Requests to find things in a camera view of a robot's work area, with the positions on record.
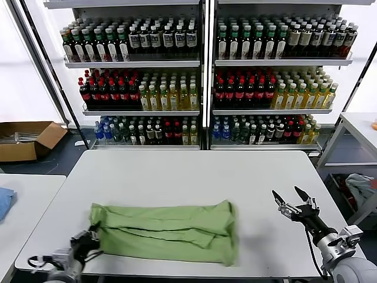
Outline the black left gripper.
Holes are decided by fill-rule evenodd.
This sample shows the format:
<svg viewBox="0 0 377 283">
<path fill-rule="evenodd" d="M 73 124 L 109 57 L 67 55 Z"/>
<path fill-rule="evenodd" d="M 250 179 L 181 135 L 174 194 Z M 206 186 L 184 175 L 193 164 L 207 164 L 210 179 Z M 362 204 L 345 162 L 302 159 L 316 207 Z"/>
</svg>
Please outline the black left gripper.
<svg viewBox="0 0 377 283">
<path fill-rule="evenodd" d="M 71 237 L 70 244 L 75 260 L 80 263 L 86 263 L 103 253 L 100 250 L 99 228 L 100 225 L 91 225 L 88 231 L 81 231 Z"/>
</svg>

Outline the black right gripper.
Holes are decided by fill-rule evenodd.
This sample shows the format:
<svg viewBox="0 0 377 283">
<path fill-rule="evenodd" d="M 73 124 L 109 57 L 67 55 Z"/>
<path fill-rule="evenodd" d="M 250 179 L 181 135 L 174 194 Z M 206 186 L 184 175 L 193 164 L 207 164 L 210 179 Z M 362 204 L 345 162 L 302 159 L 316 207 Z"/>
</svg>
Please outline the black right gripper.
<svg viewBox="0 0 377 283">
<path fill-rule="evenodd" d="M 293 216 L 294 222 L 302 223 L 313 239 L 322 239 L 328 234 L 333 233 L 333 228 L 328 227 L 319 217 L 320 210 L 316 204 L 315 198 L 310 197 L 304 190 L 297 186 L 295 186 L 295 191 L 305 205 L 294 207 L 286 203 L 275 190 L 272 190 L 278 211 L 290 220 L 292 220 Z"/>
</svg>

